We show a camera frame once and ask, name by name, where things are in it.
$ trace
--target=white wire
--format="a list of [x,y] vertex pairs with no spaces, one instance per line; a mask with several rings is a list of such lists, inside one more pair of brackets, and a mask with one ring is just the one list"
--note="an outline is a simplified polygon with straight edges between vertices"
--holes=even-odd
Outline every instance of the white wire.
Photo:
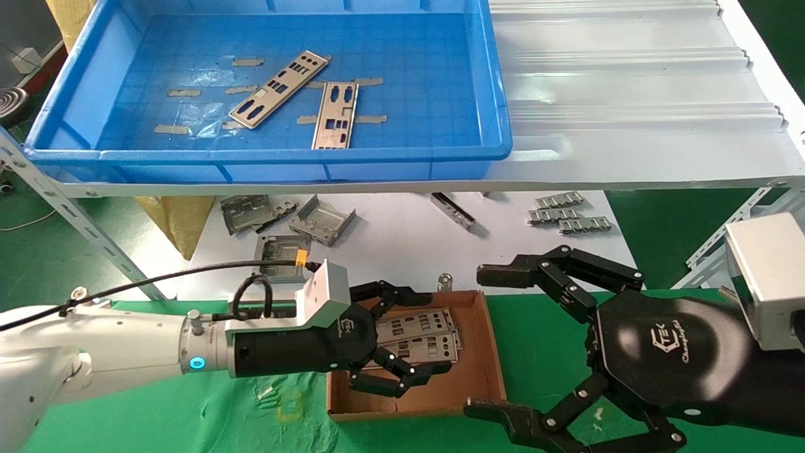
[[39,222],[42,222],[43,220],[48,220],[55,213],[56,213],[56,210],[52,210],[50,214],[48,214],[48,215],[46,215],[46,216],[44,216],[42,218],[37,218],[36,220],[33,220],[31,222],[24,223],[22,225],[13,226],[11,228],[0,228],[0,233],[7,233],[9,231],[22,230],[25,227],[30,227],[34,223],[39,223]]

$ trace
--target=white shelf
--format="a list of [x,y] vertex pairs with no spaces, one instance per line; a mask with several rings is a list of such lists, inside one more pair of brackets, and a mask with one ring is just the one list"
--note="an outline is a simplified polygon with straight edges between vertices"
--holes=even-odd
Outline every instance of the white shelf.
[[[517,254],[543,254],[562,244],[634,266],[603,192],[583,192],[586,202],[578,211],[586,217],[606,216],[616,223],[611,231],[562,236],[556,225],[527,225],[526,211],[534,209],[534,199],[549,194],[492,193],[491,198],[483,198],[479,193],[451,194],[459,206],[476,217],[476,226],[471,231],[463,230],[427,197],[416,193],[323,195],[320,199],[338,210],[356,209],[357,217],[333,247],[313,243],[310,259],[320,262],[327,258],[345,266],[351,285],[386,280],[418,291],[435,291],[436,278],[442,272],[453,276],[454,290],[478,289],[475,270],[479,264],[508,264]],[[301,205],[310,197],[291,195],[288,198]],[[287,224],[288,221],[283,220],[265,234],[295,234]],[[253,231],[230,236],[216,203],[190,267],[252,260],[257,240],[258,235]],[[186,276],[180,284],[179,300],[226,299],[249,274],[249,268],[235,268]],[[275,285],[275,292],[289,293],[301,286]],[[259,289],[252,290],[260,294]],[[538,289],[484,290],[489,294],[539,292]]]
[[805,107],[737,0],[491,7],[514,150],[482,181],[63,190],[87,197],[761,187],[805,175]]

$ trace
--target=metal hinge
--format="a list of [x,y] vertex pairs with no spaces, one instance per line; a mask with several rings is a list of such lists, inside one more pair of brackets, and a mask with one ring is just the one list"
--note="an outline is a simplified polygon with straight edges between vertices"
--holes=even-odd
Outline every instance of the metal hinge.
[[537,198],[534,200],[534,206],[537,206],[537,209],[544,210],[577,206],[583,202],[584,198],[578,192],[566,192],[551,195],[550,197]]
[[559,233],[570,235],[574,233],[589,233],[592,231],[609,231],[612,224],[606,217],[579,218],[576,220],[560,220]]
[[559,220],[568,220],[572,218],[581,218],[581,216],[578,215],[576,210],[570,208],[528,211],[528,223],[530,225],[557,223]]

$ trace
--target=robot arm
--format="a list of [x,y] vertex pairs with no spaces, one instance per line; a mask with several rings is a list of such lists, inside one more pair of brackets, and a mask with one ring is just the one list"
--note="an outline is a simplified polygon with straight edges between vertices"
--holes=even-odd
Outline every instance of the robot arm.
[[[780,252],[769,242],[780,240],[791,254],[785,270],[770,260]],[[479,284],[536,285],[588,325],[592,375],[545,413],[470,398],[464,414],[500,423],[512,443],[549,453],[677,451],[687,440],[668,418],[805,436],[795,397],[805,384],[805,236],[784,214],[728,226],[727,244],[740,303],[648,297],[637,269],[568,246],[480,266]],[[615,294],[598,305],[571,276]],[[590,446],[574,439],[568,426],[601,397],[645,422],[648,432]]]
[[[357,304],[376,297],[372,308]],[[0,445],[3,451],[22,449],[50,404],[186,373],[228,370],[243,377],[349,370],[351,388],[401,397],[451,364],[415,366],[393,357],[378,347],[374,323],[393,305],[430,302],[430,294],[382,281],[351,289],[346,269],[325,260],[295,293],[292,318],[237,308],[236,314],[190,310],[188,316],[86,305],[64,316],[46,306],[11,310],[0,314],[3,326],[52,313],[0,333]],[[362,375],[372,359],[399,380]]]

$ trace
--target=blue led light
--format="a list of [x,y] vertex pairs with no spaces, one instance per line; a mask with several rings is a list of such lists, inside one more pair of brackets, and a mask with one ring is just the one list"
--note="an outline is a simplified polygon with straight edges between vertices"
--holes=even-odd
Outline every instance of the blue led light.
[[201,370],[207,364],[207,360],[204,360],[204,357],[193,357],[190,359],[190,368],[194,370]]

